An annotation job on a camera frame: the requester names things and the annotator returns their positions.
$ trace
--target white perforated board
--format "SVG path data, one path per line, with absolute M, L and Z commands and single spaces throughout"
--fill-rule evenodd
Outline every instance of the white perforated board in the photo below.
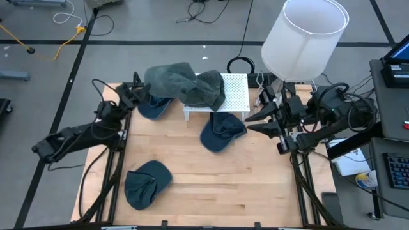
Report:
M 249 85 L 247 74 L 222 73 L 226 99 L 217 112 L 250 112 Z M 184 111 L 213 112 L 209 107 L 184 106 Z

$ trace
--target gray floor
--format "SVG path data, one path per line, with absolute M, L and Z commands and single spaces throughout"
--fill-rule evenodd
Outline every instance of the gray floor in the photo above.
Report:
M 75 15 L 84 19 L 82 0 L 72 0 Z M 284 0 L 255 0 L 247 41 L 263 41 Z M 369 0 L 339 0 L 348 10 L 351 21 L 341 42 L 388 42 Z M 404 38 L 409 25 L 407 10 L 409 2 L 376 0 L 395 41 Z M 92 36 L 90 40 L 125 41 L 189 41 L 242 39 L 249 0 L 232 0 L 222 17 L 214 24 L 199 22 L 176 24 L 186 17 L 190 0 L 139 0 L 125 1 L 122 5 L 104 7 L 98 15 L 108 14 L 115 21 L 114 31 L 107 36 Z M 202 18 L 214 19 L 224 2 L 210 0 Z M 70 12 L 59 6 L 36 4 L 15 7 L 0 1 L 0 17 L 3 24 L 19 38 L 25 40 L 66 40 L 75 33 L 77 19 L 66 24 L 53 23 L 52 16 Z M 110 27 L 106 18 L 95 23 L 93 33 L 103 33 Z M 0 32 L 0 40 L 10 39 Z M 37 52 L 53 56 L 57 45 L 33 45 Z M 99 101 L 91 79 L 107 82 L 130 81 L 134 71 L 140 76 L 155 65 L 188 61 L 196 72 L 216 69 L 226 72 L 228 60 L 238 54 L 240 47 L 234 45 L 88 45 L 61 120 L 60 128 L 89 123 Z M 29 82 L 0 80 L 0 97 L 9 98 L 14 111 L 1 127 L 0 138 L 0 229 L 12 228 L 33 177 L 38 157 L 31 146 L 49 133 L 56 114 L 79 45 L 67 45 L 55 62 L 37 60 L 19 45 L 0 44 L 0 69 L 30 72 Z M 242 55 L 254 60 L 256 69 L 263 66 L 260 46 L 245 46 Z M 383 47 L 337 47 L 325 73 L 332 82 L 354 85 L 369 75 L 369 60 L 385 55 L 389 48 Z M 249 67 L 234 63 L 232 71 L 247 73 Z M 317 84 L 326 85 L 324 77 Z M 372 89 L 369 82 L 359 93 Z M 349 136 L 344 132 L 340 136 Z M 74 165 L 84 162 L 86 150 L 68 155 L 58 165 Z M 26 227 L 69 223 L 82 168 L 45 171 L 26 220 Z M 341 201 L 345 224 L 369 229 L 407 229 L 408 220 L 394 217 L 375 222 L 366 217 L 373 210 L 372 198 L 357 188 L 334 178 Z

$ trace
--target wooden table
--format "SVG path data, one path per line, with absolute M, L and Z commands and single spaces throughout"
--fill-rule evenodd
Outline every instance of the wooden table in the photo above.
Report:
M 297 85 L 303 103 L 311 97 L 311 86 Z M 255 89 L 249 89 L 251 104 Z M 105 100 L 118 100 L 110 89 L 104 89 Z M 293 166 L 289 154 L 278 154 L 278 138 L 248 130 L 226 151 L 214 154 L 199 140 L 208 113 L 192 113 L 188 122 L 183 104 L 175 100 L 159 121 L 143 118 L 137 109 L 132 113 L 125 161 L 114 224 L 159 226 L 167 220 L 170 226 L 302 227 Z M 104 146 L 90 148 L 86 167 Z M 324 144 L 316 151 L 326 154 Z M 125 199 L 124 181 L 127 171 L 134 171 L 149 160 L 159 160 L 172 172 L 171 186 L 145 210 L 133 209 Z M 309 155 L 316 195 L 335 192 L 330 165 L 322 157 Z M 89 171 L 84 183 L 83 211 L 101 190 L 107 154 Z M 103 220 L 111 195 L 105 201 Z M 309 223 L 313 223 L 311 203 L 305 194 Z M 72 220 L 79 218 L 78 198 Z

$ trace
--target lamp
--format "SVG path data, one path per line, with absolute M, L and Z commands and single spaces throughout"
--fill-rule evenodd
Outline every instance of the lamp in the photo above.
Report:
M 334 0 L 287 0 L 263 47 L 265 66 L 286 82 L 305 82 L 325 69 L 348 25 Z

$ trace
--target yellow cable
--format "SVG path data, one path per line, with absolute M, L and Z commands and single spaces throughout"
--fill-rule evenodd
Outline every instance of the yellow cable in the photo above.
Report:
M 16 36 L 14 36 L 14 34 L 12 34 L 9 30 L 7 30 L 3 25 L 0 24 L 0 28 L 3 29 L 6 33 L 8 33 L 12 38 L 14 38 L 14 40 L 16 40 L 18 43 L 20 43 L 20 45 L 22 45 L 24 48 L 26 48 L 27 50 L 30 50 L 30 47 L 28 47 L 26 44 L 22 43 Z M 68 43 L 70 43 L 70 42 L 71 42 L 72 40 L 74 40 L 79 34 L 81 34 L 82 32 L 85 31 L 85 27 L 82 27 L 82 26 L 77 26 L 76 29 L 77 29 L 77 33 L 76 33 L 71 39 L 69 39 L 68 41 L 66 41 L 65 43 L 63 43 L 62 45 L 60 45 L 60 46 L 58 47 L 57 53 L 56 53 L 56 55 L 54 56 L 53 59 L 48 59 L 47 57 L 44 57 L 44 56 L 42 56 L 41 54 L 35 53 L 35 54 L 36 54 L 36 57 L 39 57 L 40 59 L 44 59 L 44 60 L 47 60 L 47 61 L 55 61 L 55 60 L 57 60 L 57 58 L 58 58 L 58 56 L 59 56 L 59 52 L 61 51 L 61 49 L 63 48 L 63 46 L 66 45 L 66 44 L 68 44 Z

